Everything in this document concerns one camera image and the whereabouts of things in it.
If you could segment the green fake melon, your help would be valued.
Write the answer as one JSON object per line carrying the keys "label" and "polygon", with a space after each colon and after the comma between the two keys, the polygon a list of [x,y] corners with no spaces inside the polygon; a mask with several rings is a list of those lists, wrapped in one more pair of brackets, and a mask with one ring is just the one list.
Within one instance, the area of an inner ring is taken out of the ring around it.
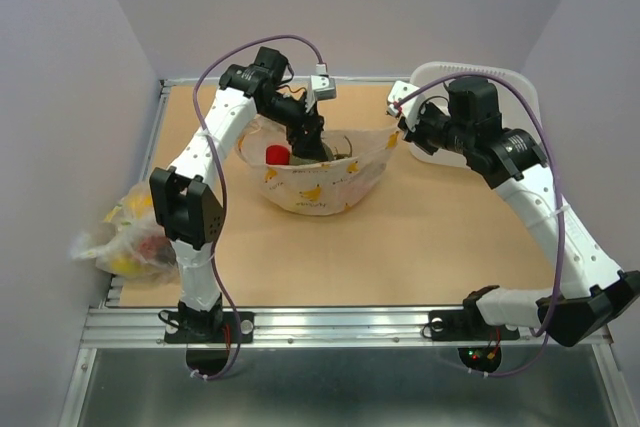
{"label": "green fake melon", "polygon": [[299,157],[294,154],[291,154],[289,158],[289,164],[291,166],[303,166],[303,165],[311,165],[316,163],[333,161],[334,154],[331,151],[330,147],[325,143],[322,143],[321,147],[322,147],[322,150],[318,151],[319,157],[307,158],[307,157]]}

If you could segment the red fake apple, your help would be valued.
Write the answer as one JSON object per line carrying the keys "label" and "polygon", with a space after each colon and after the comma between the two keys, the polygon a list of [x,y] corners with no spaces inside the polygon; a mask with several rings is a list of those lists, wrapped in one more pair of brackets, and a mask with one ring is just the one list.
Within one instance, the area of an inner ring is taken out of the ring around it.
{"label": "red fake apple", "polygon": [[265,149],[265,163],[267,165],[287,166],[290,163],[290,151],[283,145],[269,145]]}

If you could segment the translucent banana-print plastic bag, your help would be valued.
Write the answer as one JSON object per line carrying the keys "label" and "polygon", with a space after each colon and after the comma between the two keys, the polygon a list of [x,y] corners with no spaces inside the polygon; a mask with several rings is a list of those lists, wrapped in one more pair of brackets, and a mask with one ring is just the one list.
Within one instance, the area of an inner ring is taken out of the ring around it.
{"label": "translucent banana-print plastic bag", "polygon": [[290,146],[282,126],[258,117],[237,141],[236,153],[248,166],[254,187],[269,202],[295,214],[330,216],[354,207],[379,183],[398,144],[399,130],[393,125],[326,130],[321,139],[334,155],[330,161],[270,164],[270,147]]}

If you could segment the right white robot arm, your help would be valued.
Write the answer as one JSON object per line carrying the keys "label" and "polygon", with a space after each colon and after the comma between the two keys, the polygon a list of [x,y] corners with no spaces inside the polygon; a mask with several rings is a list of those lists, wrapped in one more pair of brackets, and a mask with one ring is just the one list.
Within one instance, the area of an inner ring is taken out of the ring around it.
{"label": "right white robot arm", "polygon": [[555,270],[549,291],[489,286],[471,293],[460,313],[461,328],[482,337],[495,326],[528,327],[564,347],[578,344],[638,299],[638,272],[623,270],[609,257],[564,198],[546,140],[504,126],[498,89],[508,82],[472,72],[440,82],[447,93],[445,111],[425,97],[425,87],[398,81],[388,96],[388,114],[397,119],[404,140],[423,152],[462,155]]}

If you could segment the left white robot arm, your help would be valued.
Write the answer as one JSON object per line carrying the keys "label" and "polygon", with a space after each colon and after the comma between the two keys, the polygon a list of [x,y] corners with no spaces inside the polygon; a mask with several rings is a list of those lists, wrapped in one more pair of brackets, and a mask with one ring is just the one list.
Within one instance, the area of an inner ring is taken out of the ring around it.
{"label": "left white robot arm", "polygon": [[198,111],[198,130],[166,168],[156,168],[149,187],[157,223],[175,252],[181,282],[176,312],[162,315],[174,332],[202,341],[215,339],[223,326],[228,295],[216,278],[215,247],[227,214],[227,198],[214,194],[226,181],[222,164],[248,124],[262,116],[285,129],[294,157],[328,160],[322,141],[324,119],[317,103],[333,99],[336,87],[324,61],[300,98],[281,93],[290,68],[286,56],[261,47],[254,61],[230,65],[222,74],[209,112]]}

